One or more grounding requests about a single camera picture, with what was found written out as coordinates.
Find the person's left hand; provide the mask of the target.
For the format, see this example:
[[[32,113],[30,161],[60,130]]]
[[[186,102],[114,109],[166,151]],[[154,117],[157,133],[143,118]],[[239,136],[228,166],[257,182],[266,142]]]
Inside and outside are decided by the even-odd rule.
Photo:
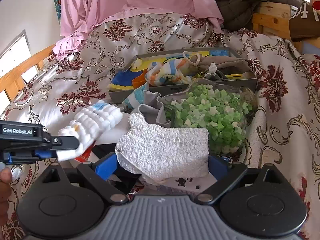
[[[8,198],[11,196],[12,175],[9,168],[1,171],[0,182],[0,225],[3,226],[8,220],[9,203]]]

